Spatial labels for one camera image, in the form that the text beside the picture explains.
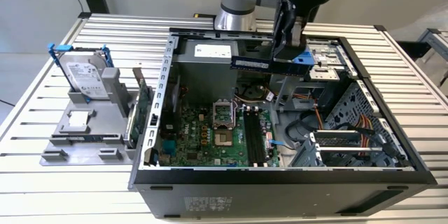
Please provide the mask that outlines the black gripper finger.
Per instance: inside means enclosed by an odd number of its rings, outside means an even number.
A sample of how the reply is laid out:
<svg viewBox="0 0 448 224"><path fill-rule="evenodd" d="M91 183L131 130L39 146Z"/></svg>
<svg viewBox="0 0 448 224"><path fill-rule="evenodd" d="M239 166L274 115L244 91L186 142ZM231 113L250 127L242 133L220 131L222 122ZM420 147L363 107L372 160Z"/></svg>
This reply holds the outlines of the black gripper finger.
<svg viewBox="0 0 448 224"><path fill-rule="evenodd" d="M300 25L300 29L299 29L299 50L300 51L306 51L306 48L307 48L307 36L304 34L304 29L306 29L306 26L307 26L307 17L302 17L302 16L298 16L296 18L298 22L299 22L299 25Z"/></svg>
<svg viewBox="0 0 448 224"><path fill-rule="evenodd" d="M279 0L272 40L272 56L278 60L294 60L298 56L292 45L292 29L296 23L296 12L291 1Z"/></svg>

